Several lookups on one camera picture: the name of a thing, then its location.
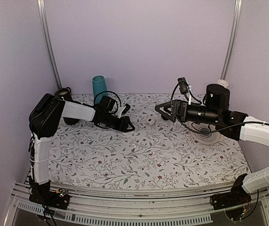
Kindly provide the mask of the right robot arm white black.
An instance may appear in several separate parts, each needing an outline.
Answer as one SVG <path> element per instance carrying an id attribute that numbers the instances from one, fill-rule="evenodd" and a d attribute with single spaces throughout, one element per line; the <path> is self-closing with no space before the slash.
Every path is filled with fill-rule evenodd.
<path id="1" fill-rule="evenodd" d="M 179 80 L 176 85 L 185 101 L 171 98 L 169 102 L 155 106 L 162 118 L 182 125 L 186 122 L 214 125 L 214 132 L 239 141 L 250 141 L 269 147 L 269 123 L 258 120 L 246 113 L 229 110 L 230 91 L 219 84 L 206 87 L 203 101 L 192 103 L 194 99 L 189 85 Z M 269 186 L 269 166 L 251 174 L 239 176 L 227 195 L 230 205 L 238 205 L 246 194 Z"/>

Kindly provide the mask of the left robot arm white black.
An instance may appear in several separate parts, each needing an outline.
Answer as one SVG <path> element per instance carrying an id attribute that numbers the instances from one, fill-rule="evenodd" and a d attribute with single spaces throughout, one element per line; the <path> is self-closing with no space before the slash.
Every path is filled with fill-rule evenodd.
<path id="1" fill-rule="evenodd" d="M 45 94 L 29 116 L 32 134 L 29 145 L 30 183 L 36 198 L 43 204 L 50 204 L 54 199 L 48 175 L 49 149 L 61 118 L 92 122 L 102 129 L 132 132 L 135 127 L 125 115 L 129 109 L 129 104 L 122 105 L 120 99 L 114 100 L 108 96 L 87 105 L 63 96 Z"/>

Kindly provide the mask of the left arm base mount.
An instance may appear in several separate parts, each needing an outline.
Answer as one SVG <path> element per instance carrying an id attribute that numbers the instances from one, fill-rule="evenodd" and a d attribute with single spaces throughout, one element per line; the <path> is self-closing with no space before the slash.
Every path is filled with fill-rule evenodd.
<path id="1" fill-rule="evenodd" d="M 29 201 L 44 205 L 45 207 L 53 207 L 61 210 L 67 210 L 70 195 L 66 189 L 50 190 L 50 182 L 39 185 L 33 181 L 30 182 L 31 194 Z"/>

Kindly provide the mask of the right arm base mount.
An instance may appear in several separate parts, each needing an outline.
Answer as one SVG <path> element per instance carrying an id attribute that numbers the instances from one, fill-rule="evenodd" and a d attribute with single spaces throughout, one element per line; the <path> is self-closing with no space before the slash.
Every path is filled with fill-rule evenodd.
<path id="1" fill-rule="evenodd" d="M 252 199 L 249 193 L 243 188 L 243 180 L 247 174 L 240 175 L 232 185 L 229 192 L 217 193 L 210 197 L 210 204 L 214 210 L 230 208 L 237 205 L 249 203 Z"/>

